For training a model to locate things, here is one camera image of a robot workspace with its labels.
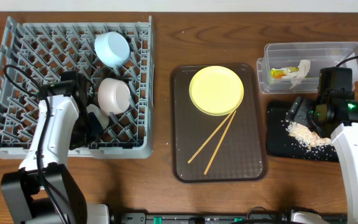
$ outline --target green light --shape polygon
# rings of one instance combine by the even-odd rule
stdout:
[[[355,106],[354,104],[352,104],[352,103],[348,103],[348,104],[347,104],[347,107],[348,107],[350,110],[356,108],[356,106]]]

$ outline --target wooden table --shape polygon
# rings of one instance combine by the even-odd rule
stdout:
[[[246,213],[254,206],[268,210],[302,206],[321,213],[347,213],[338,163],[269,157],[268,174],[261,181],[177,181],[172,174],[169,81],[171,71],[180,65],[248,63],[255,69],[268,43],[358,41],[358,14],[0,13],[0,44],[7,16],[20,23],[135,22],[147,21],[150,14],[157,30],[154,153],[148,159],[70,158],[69,170],[87,201],[108,203],[117,212]],[[260,95],[262,111],[270,100],[295,97]],[[0,181],[4,173],[17,170],[20,162],[0,159]],[[12,223],[1,189],[0,223]]]

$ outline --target chopstick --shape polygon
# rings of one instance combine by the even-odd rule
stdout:
[[[218,149],[219,149],[219,147],[221,146],[221,143],[223,142],[224,136],[226,135],[226,132],[228,131],[228,129],[229,129],[229,127],[230,127],[230,124],[231,124],[231,121],[233,120],[234,115],[236,115],[236,112],[237,112],[237,111],[234,111],[233,116],[231,116],[230,121],[229,121],[229,124],[227,124],[226,129],[224,130],[223,135],[222,135],[222,137],[221,137],[221,140],[219,140],[218,146],[216,146],[216,149],[215,149],[215,151],[214,151],[214,154],[212,155],[211,160],[209,160],[208,166],[206,167],[206,169],[205,169],[205,171],[204,171],[204,175],[206,175],[206,173],[208,173],[209,167],[211,166],[212,162],[214,161],[215,155],[216,155],[216,153],[218,152]]]
[[[233,114],[233,111],[231,113],[229,113],[229,115],[222,121],[222,123],[215,129],[214,132],[212,132],[212,134],[208,137],[207,140],[205,140],[205,142],[200,146],[200,148],[196,151],[196,153],[194,153],[194,155],[189,159],[189,161],[187,162],[188,164],[191,163],[193,161],[193,159],[198,155],[198,153],[204,148],[205,145],[207,145],[208,141],[211,140],[211,138],[217,133],[217,131],[219,131],[219,129],[221,128],[221,126],[227,121],[227,119],[230,117],[230,115]]]

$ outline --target pile of crumbs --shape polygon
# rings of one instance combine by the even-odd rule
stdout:
[[[287,131],[290,136],[295,137],[301,146],[307,147],[309,150],[312,147],[332,145],[329,138],[320,138],[317,133],[311,132],[309,128],[296,122],[291,122],[287,127]]]

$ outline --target white napkin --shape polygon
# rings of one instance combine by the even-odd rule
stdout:
[[[290,89],[292,89],[296,85],[300,84],[301,79],[306,77],[306,75],[308,74],[308,72],[310,70],[310,61],[309,60],[301,60],[298,68],[299,68],[299,71],[288,73],[287,75],[282,77],[284,79],[292,79],[291,80],[292,86],[290,87]]]

